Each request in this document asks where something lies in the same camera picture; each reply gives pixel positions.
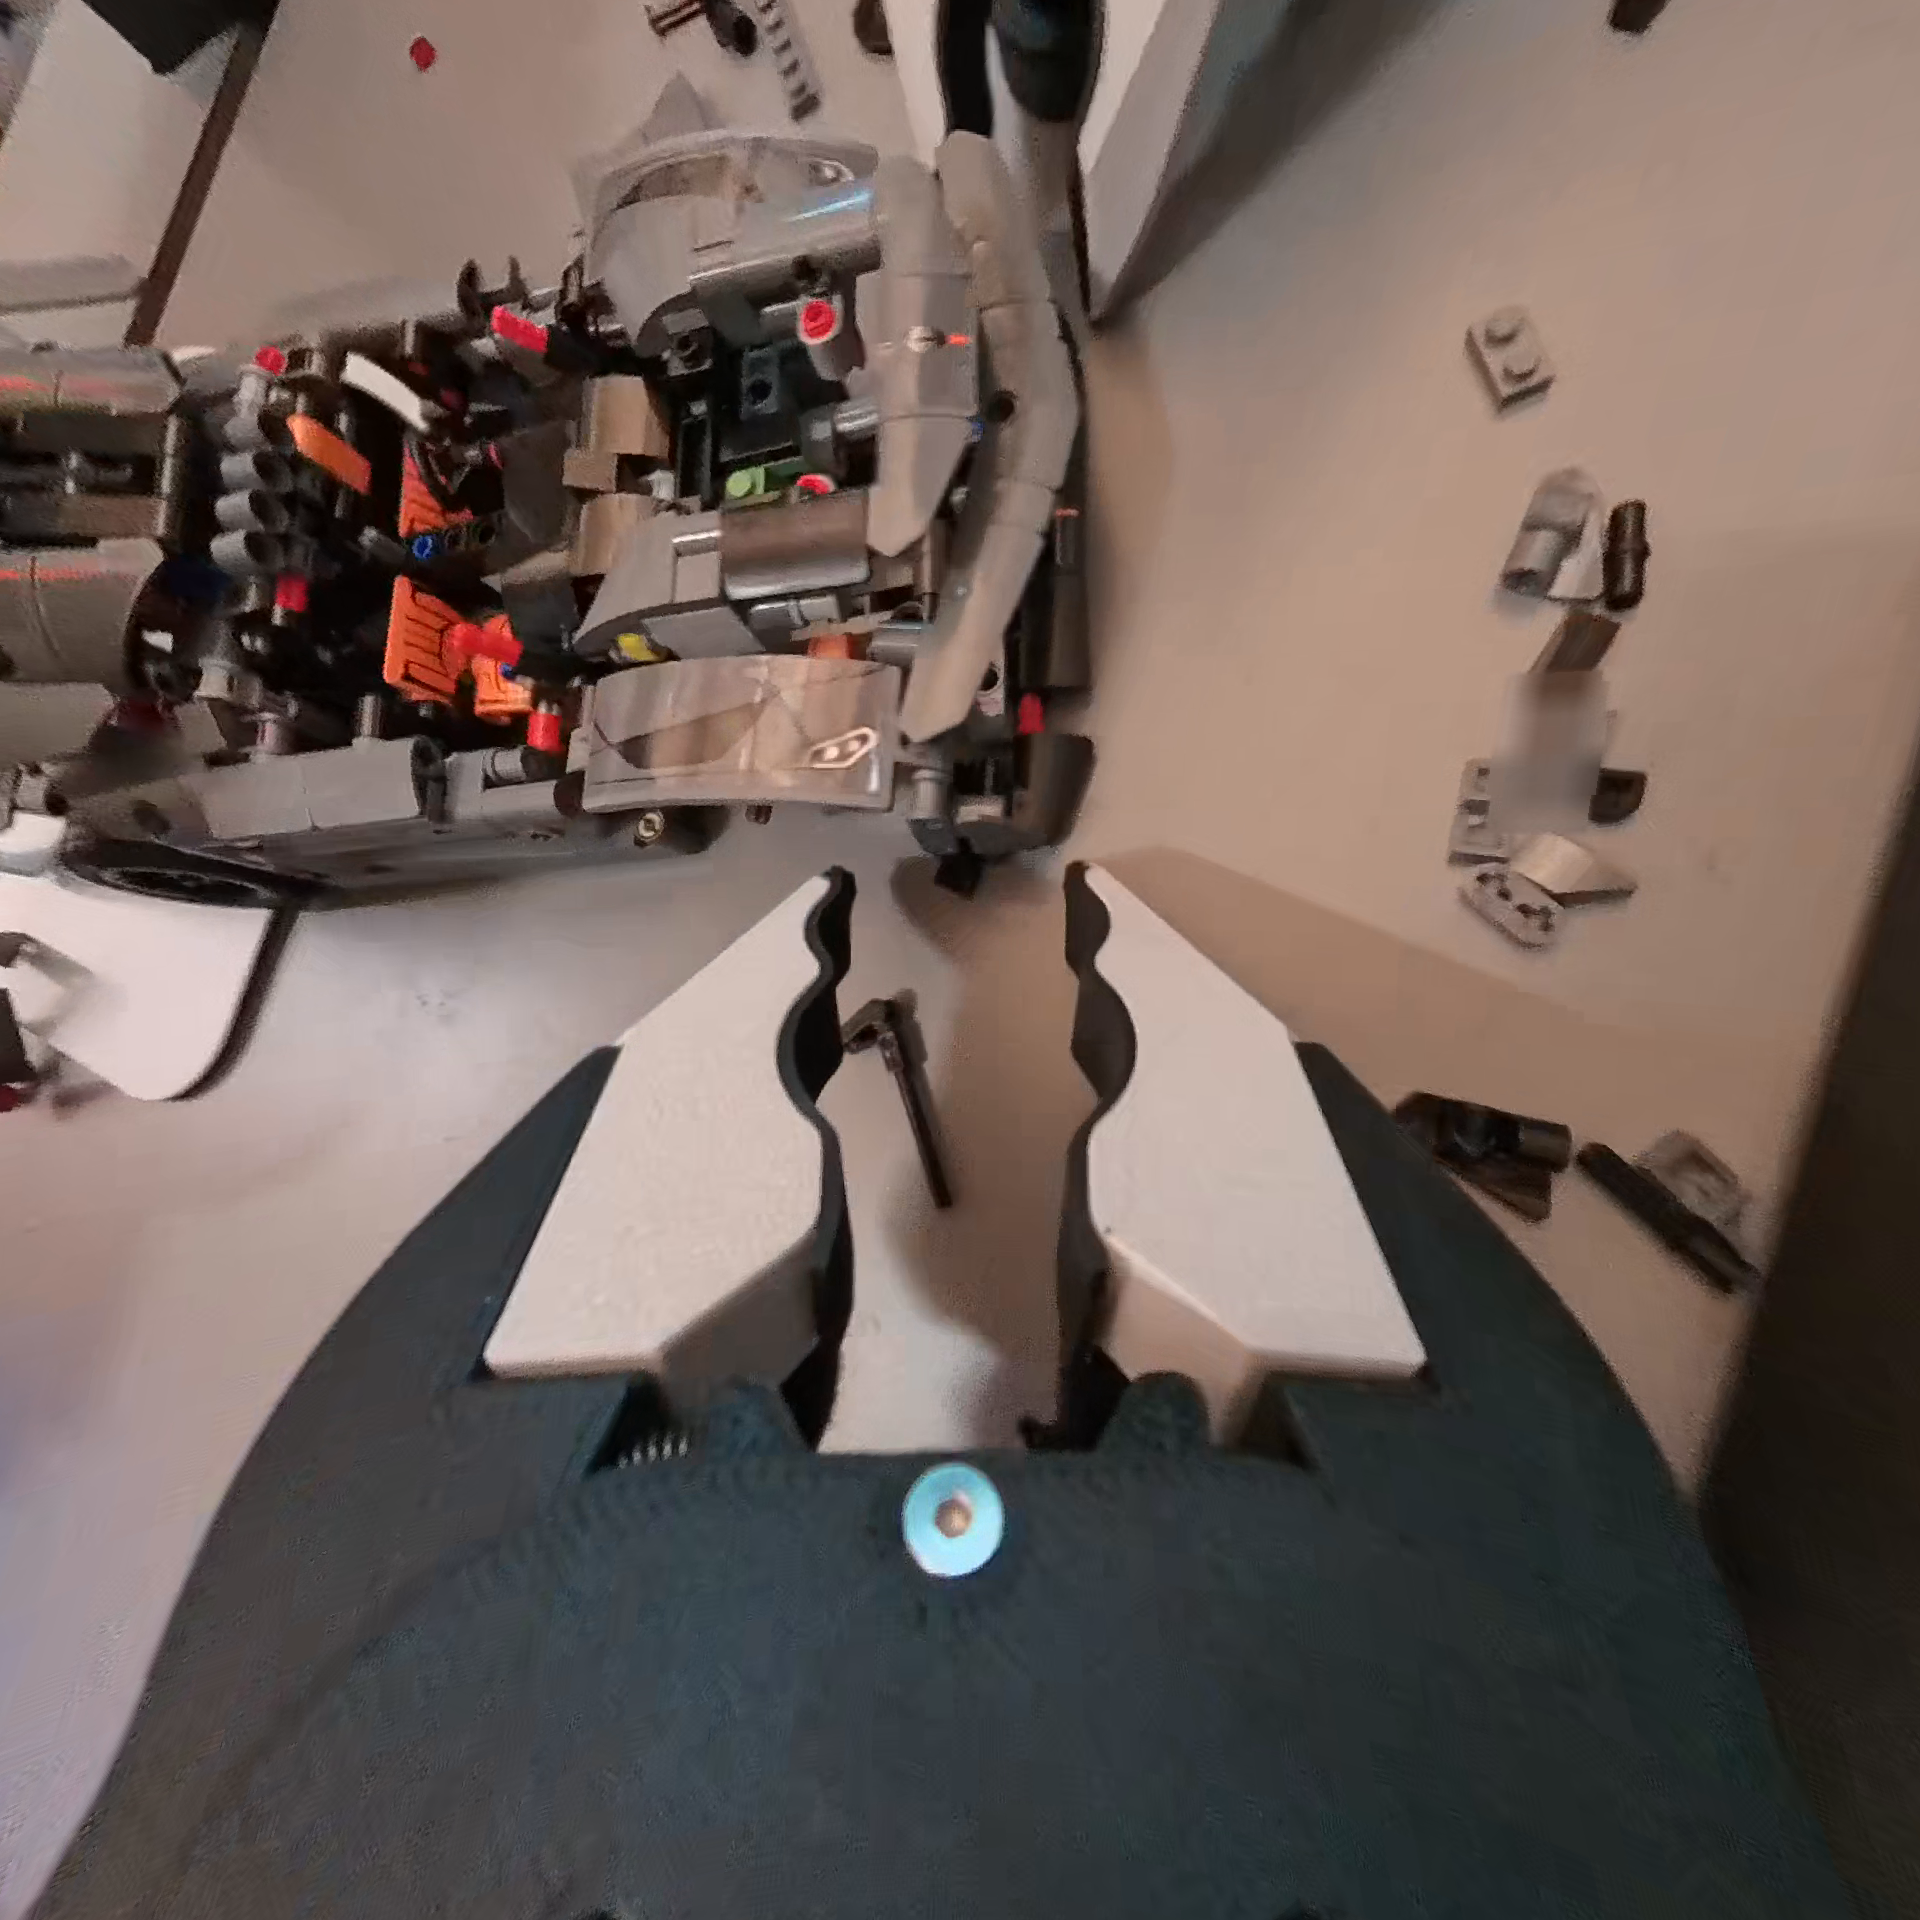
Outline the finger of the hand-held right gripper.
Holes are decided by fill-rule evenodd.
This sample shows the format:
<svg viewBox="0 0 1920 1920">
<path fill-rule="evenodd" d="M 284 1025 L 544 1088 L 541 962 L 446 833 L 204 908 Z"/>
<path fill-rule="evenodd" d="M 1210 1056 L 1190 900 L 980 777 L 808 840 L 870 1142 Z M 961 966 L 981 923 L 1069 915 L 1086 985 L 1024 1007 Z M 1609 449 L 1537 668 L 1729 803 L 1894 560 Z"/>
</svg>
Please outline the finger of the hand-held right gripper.
<svg viewBox="0 0 1920 1920">
<path fill-rule="evenodd" d="M 905 95 L 907 150 L 932 153 L 949 132 L 992 136 L 992 4 L 878 4 Z"/>
<path fill-rule="evenodd" d="M 1099 4 L 1099 52 L 1077 140 L 1086 312 L 1121 311 L 1149 231 L 1223 126 L 1237 82 L 1293 4 Z"/>
</svg>

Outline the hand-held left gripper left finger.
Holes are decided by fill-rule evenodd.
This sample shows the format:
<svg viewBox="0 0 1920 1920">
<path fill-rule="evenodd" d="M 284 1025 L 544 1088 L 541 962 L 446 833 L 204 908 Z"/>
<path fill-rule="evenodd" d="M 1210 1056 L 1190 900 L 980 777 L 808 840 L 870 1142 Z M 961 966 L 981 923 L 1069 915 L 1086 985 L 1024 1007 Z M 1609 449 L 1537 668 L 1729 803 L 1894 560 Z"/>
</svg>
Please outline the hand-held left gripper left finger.
<svg viewBox="0 0 1920 1920">
<path fill-rule="evenodd" d="M 818 1448 L 851 1320 L 841 1065 L 854 877 L 827 867 L 612 1044 L 484 1344 L 492 1378 L 647 1378 L 692 1414 L 735 1381 Z"/>
</svg>

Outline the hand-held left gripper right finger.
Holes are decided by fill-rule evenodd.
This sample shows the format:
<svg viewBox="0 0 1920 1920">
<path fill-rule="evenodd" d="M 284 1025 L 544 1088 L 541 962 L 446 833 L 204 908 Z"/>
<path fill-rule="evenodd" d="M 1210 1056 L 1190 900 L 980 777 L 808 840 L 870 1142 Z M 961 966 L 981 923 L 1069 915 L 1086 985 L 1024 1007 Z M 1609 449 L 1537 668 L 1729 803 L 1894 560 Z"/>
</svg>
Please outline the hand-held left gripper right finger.
<svg viewBox="0 0 1920 1920">
<path fill-rule="evenodd" d="M 1298 1048 L 1112 872 L 1064 872 L 1070 1057 L 1055 1442 L 1089 1448 L 1128 1381 L 1184 1378 L 1214 1442 L 1280 1378 L 1415 1381 L 1427 1347 Z"/>
</svg>

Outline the grey lego car model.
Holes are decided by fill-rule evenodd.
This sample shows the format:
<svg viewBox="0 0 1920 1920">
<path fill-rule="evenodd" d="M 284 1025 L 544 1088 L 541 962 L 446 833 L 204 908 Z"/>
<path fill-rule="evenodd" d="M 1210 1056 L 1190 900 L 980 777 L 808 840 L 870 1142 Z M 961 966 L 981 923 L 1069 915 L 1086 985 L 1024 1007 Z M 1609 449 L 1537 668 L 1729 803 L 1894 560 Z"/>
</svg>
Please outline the grey lego car model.
<svg viewBox="0 0 1920 1920">
<path fill-rule="evenodd" d="M 1080 372 L 999 150 L 595 158 L 563 273 L 3 350 L 3 852 L 278 903 L 892 812 L 971 890 L 1089 738 Z"/>
</svg>

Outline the long grey studded lego plate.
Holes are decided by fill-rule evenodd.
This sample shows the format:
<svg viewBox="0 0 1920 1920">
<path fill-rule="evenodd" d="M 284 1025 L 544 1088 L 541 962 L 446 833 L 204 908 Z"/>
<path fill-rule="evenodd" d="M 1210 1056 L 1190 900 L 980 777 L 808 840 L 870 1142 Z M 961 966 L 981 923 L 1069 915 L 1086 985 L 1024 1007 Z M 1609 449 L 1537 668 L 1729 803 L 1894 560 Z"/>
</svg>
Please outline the long grey studded lego plate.
<svg viewBox="0 0 1920 1920">
<path fill-rule="evenodd" d="M 788 113 L 795 124 L 804 124 L 805 119 L 812 119 L 818 112 L 821 98 L 818 98 L 818 73 L 816 73 L 816 63 L 808 57 L 808 45 L 805 45 L 805 36 L 795 23 L 794 8 L 781 4 L 781 0 L 765 0 L 765 4 L 743 4 L 743 9 L 751 13 L 751 20 L 757 26 L 757 39 L 770 59 L 772 76 L 777 76 Z"/>
</svg>

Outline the black lego axle with connector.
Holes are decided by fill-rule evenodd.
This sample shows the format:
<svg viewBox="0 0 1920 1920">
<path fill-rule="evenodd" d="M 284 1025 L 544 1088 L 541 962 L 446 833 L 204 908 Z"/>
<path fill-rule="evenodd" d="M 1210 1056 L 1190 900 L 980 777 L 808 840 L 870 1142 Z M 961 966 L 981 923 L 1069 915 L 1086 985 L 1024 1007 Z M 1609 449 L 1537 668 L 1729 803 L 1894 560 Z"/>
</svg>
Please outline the black lego axle with connector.
<svg viewBox="0 0 1920 1920">
<path fill-rule="evenodd" d="M 937 1212 L 954 1208 L 954 1182 L 943 1154 L 941 1117 L 927 1080 L 924 1035 L 912 991 L 870 997 L 838 1025 L 841 1056 L 876 1056 L 905 1109 L 922 1177 Z"/>
</svg>

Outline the grey lego panel assembly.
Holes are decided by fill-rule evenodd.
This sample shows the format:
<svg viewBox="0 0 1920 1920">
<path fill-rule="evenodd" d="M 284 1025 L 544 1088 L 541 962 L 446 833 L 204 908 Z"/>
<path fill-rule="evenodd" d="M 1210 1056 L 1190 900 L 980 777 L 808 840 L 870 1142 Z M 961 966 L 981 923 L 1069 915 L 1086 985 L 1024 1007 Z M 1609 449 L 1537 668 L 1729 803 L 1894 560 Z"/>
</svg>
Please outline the grey lego panel assembly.
<svg viewBox="0 0 1920 1920">
<path fill-rule="evenodd" d="M 669 73 L 636 126 L 636 153 L 644 160 L 701 153 L 727 133 L 730 126 L 722 121 L 718 107 L 713 107 L 685 73 Z"/>
</svg>

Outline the grey lego plate cross holes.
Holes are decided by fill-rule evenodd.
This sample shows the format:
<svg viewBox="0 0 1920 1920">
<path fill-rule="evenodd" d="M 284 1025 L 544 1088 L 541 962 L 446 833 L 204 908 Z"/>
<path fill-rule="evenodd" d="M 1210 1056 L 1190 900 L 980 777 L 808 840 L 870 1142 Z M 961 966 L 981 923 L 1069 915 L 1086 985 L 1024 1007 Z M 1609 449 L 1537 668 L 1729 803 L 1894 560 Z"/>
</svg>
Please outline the grey lego plate cross holes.
<svg viewBox="0 0 1920 1920">
<path fill-rule="evenodd" d="M 1480 861 L 1455 885 L 1460 903 L 1522 949 L 1550 949 L 1569 908 L 1516 861 Z"/>
</svg>

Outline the grey two-stud lego plate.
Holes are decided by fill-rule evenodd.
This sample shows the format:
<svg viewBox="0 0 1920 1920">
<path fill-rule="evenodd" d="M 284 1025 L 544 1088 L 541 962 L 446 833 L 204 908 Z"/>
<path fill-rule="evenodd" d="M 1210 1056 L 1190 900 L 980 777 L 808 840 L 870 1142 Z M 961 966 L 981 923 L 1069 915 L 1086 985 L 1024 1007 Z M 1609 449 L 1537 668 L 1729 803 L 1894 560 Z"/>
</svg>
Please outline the grey two-stud lego plate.
<svg viewBox="0 0 1920 1920">
<path fill-rule="evenodd" d="M 1504 305 L 1467 328 L 1467 357 L 1496 411 L 1522 409 L 1553 387 L 1553 361 L 1531 312 Z"/>
</svg>

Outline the light grey curved lego slope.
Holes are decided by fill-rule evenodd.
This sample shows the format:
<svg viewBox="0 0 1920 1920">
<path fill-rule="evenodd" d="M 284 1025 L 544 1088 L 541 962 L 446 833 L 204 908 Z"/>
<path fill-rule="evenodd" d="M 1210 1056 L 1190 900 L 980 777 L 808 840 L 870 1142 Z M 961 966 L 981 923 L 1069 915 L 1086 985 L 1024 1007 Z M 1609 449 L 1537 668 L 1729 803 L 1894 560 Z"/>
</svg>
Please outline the light grey curved lego slope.
<svg viewBox="0 0 1920 1920">
<path fill-rule="evenodd" d="M 1638 877 L 1563 833 L 1531 833 L 1507 852 L 1507 872 L 1563 908 L 1616 903 Z"/>
</svg>

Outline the white rounded board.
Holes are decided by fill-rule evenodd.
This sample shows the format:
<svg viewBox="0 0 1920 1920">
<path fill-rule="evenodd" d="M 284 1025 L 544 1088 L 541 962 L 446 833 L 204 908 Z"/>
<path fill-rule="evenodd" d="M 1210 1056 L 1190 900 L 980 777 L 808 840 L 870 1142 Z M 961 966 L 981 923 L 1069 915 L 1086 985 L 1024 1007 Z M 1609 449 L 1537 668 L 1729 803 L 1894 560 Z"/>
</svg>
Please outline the white rounded board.
<svg viewBox="0 0 1920 1920">
<path fill-rule="evenodd" d="M 251 1030 L 297 908 L 148 900 L 3 875 L 3 991 L 34 1065 L 130 1100 L 210 1092 Z"/>
</svg>

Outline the small grey lego bracket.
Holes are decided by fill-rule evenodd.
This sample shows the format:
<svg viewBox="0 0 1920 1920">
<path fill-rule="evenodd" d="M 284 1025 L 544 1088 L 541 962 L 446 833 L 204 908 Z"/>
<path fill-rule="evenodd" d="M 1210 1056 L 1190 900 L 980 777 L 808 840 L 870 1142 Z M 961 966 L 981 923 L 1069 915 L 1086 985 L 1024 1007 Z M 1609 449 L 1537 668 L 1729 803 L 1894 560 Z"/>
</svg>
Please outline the small grey lego bracket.
<svg viewBox="0 0 1920 1920">
<path fill-rule="evenodd" d="M 1631 1167 L 1718 1235 L 1744 1240 L 1752 1194 L 1705 1138 L 1665 1131 L 1631 1155 Z"/>
</svg>

